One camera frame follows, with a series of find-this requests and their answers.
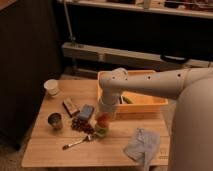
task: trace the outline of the wooden table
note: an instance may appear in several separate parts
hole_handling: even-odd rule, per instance
[[[23,167],[136,166],[137,163],[123,153],[123,148],[137,127],[160,134],[160,149],[151,165],[167,165],[170,138],[161,113],[144,113],[123,119],[120,117],[111,122],[107,137],[63,151],[63,145],[75,142],[85,134],[71,130],[71,119],[62,101],[71,97],[80,109],[84,104],[96,106],[97,81],[63,80],[59,81],[59,86],[61,91],[57,97],[44,97],[24,154]],[[53,112],[62,114],[64,127],[59,132],[54,132],[47,123],[48,116]]]

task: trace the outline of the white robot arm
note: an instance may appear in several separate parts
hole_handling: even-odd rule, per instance
[[[101,75],[99,85],[102,96],[96,119],[100,126],[106,121],[103,116],[115,112],[123,91],[177,99],[169,171],[213,170],[213,68],[135,76],[119,68]]]

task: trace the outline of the floor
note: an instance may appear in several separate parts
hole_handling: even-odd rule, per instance
[[[70,68],[66,69],[64,74],[61,76],[60,79],[96,79],[95,72],[78,72],[76,75],[72,75],[72,70]],[[172,118],[175,110],[176,102],[173,100],[169,100],[169,105],[162,108],[164,118],[166,125],[168,126],[168,130],[170,132],[171,130],[171,123]],[[28,130],[25,139],[23,141],[22,148],[19,151],[14,151],[11,148],[8,148],[4,144],[0,144],[0,171],[65,171],[65,170],[86,170],[86,171],[137,171],[141,170],[140,168],[75,168],[75,169],[68,169],[68,168],[22,168],[21,167],[21,161],[24,155],[24,151],[27,145],[27,142],[30,138],[30,133],[32,131],[32,128]],[[151,169],[152,171],[167,171],[166,166],[159,166],[154,167]]]

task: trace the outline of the orange tray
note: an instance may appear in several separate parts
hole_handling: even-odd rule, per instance
[[[100,75],[106,71],[98,72],[98,80]],[[139,75],[154,73],[154,70],[129,70],[129,75]],[[102,90],[98,85],[98,99],[100,98]],[[167,105],[168,100],[165,98],[148,96],[144,94],[132,93],[124,91],[122,96],[131,100],[132,104],[119,104],[116,113],[146,113],[146,112],[159,112],[160,107]]]

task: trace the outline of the gray towel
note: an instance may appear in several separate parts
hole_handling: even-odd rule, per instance
[[[159,145],[159,134],[137,128],[130,142],[124,148],[124,153],[133,161],[142,165],[143,171],[148,171],[151,160],[155,157]]]

